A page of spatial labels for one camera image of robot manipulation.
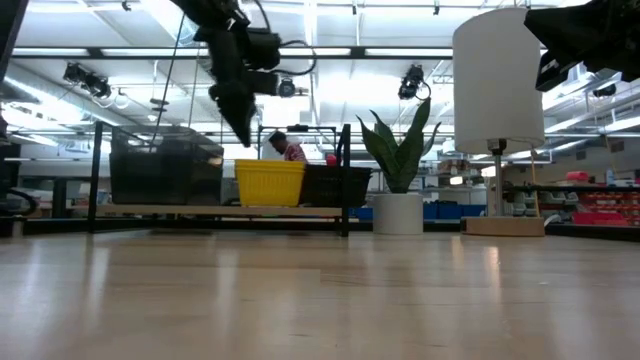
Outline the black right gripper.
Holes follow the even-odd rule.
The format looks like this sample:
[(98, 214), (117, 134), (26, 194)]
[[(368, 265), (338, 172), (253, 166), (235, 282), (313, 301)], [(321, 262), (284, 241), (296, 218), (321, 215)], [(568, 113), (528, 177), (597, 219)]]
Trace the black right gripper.
[(529, 10), (524, 26), (546, 48), (546, 61), (583, 61), (591, 72), (610, 69), (624, 82), (640, 79), (640, 0), (566, 0)]

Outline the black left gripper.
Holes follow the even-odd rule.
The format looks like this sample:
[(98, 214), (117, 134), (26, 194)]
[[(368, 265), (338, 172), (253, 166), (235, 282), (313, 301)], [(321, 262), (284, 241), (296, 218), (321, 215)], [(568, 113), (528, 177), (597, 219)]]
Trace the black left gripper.
[(244, 147), (251, 145), (251, 121), (256, 113), (256, 90), (242, 54), (250, 24), (247, 18), (229, 19), (201, 26), (194, 35), (196, 41), (207, 45), (211, 59), (214, 84), (209, 96)]

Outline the black slotted plastic basket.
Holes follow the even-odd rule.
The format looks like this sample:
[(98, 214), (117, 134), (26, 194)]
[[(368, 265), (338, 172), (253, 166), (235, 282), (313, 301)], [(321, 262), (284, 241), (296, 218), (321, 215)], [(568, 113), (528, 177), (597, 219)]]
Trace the black slotted plastic basket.
[(299, 204), (312, 207), (361, 207), (372, 175), (371, 168), (350, 169), (347, 192), (342, 195), (342, 176), (338, 167), (307, 165), (303, 178)]

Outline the green plant in white pot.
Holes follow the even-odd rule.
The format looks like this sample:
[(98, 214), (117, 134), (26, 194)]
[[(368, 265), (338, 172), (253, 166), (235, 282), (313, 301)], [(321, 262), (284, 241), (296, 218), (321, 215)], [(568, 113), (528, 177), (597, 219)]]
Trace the green plant in white pot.
[(430, 117), (431, 98), (422, 101), (401, 142), (393, 131), (371, 110), (376, 119), (370, 130), (360, 117), (362, 139), (366, 151), (375, 159), (384, 176), (389, 192), (373, 197), (373, 231), (380, 235), (420, 235), (423, 233), (423, 197), (410, 194), (409, 187), (416, 178), (421, 158), (428, 153), (440, 127), (437, 123), (425, 140), (424, 128)]

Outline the white lamp with wooden base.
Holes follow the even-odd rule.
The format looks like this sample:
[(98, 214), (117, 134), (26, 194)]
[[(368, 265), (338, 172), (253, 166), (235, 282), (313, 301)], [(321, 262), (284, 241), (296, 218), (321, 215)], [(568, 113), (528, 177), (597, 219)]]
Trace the white lamp with wooden base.
[(542, 94), (535, 89), (541, 46), (525, 27), (527, 10), (509, 7), (475, 16), (453, 35), (455, 150), (493, 160), (494, 212), (464, 217), (471, 236), (542, 237), (539, 217), (506, 216), (502, 158), (545, 143)]

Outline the grey translucent plastic basket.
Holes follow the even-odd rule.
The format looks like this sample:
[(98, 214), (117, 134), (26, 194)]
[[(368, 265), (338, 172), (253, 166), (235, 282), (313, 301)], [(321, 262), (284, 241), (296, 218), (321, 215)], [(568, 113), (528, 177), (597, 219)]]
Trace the grey translucent plastic basket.
[(218, 205), (224, 148), (182, 126), (111, 129), (109, 169), (117, 205)]

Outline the person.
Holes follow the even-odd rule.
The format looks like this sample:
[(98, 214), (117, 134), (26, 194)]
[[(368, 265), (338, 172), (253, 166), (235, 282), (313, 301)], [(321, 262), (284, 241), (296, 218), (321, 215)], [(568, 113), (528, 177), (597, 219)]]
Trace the person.
[(285, 161), (307, 162), (300, 144), (290, 142), (285, 133), (275, 131), (268, 139), (274, 150), (283, 156)]

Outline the yellow plastic basket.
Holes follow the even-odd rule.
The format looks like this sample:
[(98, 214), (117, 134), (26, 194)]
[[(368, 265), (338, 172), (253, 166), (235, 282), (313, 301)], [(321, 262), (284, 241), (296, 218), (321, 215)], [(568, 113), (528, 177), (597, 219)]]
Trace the yellow plastic basket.
[(234, 164), (245, 207), (297, 207), (306, 164), (299, 161), (238, 159)]

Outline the black ceiling spotlight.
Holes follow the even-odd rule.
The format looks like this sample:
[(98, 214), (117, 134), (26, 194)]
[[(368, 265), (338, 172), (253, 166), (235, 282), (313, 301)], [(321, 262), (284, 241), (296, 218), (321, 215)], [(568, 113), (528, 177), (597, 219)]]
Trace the black ceiling spotlight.
[(94, 98), (106, 99), (112, 94), (107, 77), (84, 69), (79, 63), (68, 63), (63, 79), (71, 85), (79, 86)]
[(425, 81), (422, 66), (419, 64), (412, 64), (401, 80), (401, 84), (398, 89), (398, 97), (400, 100), (418, 99), (423, 101), (424, 99), (419, 96), (419, 92), (422, 89), (426, 89), (428, 91), (427, 96), (424, 99), (430, 98), (432, 90)]

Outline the wooden shelf with black frame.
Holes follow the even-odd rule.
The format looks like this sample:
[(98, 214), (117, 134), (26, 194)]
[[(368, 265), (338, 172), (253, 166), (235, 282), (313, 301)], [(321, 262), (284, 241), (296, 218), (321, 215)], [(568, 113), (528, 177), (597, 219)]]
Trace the wooden shelf with black frame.
[[(95, 234), (102, 231), (126, 229), (121, 218), (106, 218), (106, 213), (126, 213), (151, 215), (151, 220), (138, 220), (137, 226), (159, 226), (179, 229), (181, 226), (173, 218), (178, 215), (210, 216), (210, 224), (194, 222), (198, 229), (242, 230), (244, 228), (258, 231), (332, 231), (340, 237), (347, 237), (351, 231), (350, 206), (348, 204), (349, 182), (351, 180), (351, 126), (346, 124), (338, 133), (336, 142), (337, 165), (334, 172), (340, 176), (340, 203), (337, 208), (284, 208), (284, 207), (236, 207), (236, 206), (169, 206), (169, 205), (99, 205), (97, 203), (98, 157), (101, 154), (103, 131), (106, 124), (102, 121), (96, 125), (92, 170), (90, 177), (90, 200), (88, 208), (87, 232)], [(165, 220), (155, 216), (165, 214)]]

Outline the rack with red bins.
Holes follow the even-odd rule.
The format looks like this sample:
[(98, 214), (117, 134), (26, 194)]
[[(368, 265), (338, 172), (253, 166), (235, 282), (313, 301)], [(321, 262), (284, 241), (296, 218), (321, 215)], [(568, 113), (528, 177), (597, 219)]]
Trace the rack with red bins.
[(611, 170), (602, 182), (584, 171), (544, 184), (505, 182), (503, 200), (506, 214), (541, 217), (547, 225), (640, 227), (640, 178), (617, 178)]

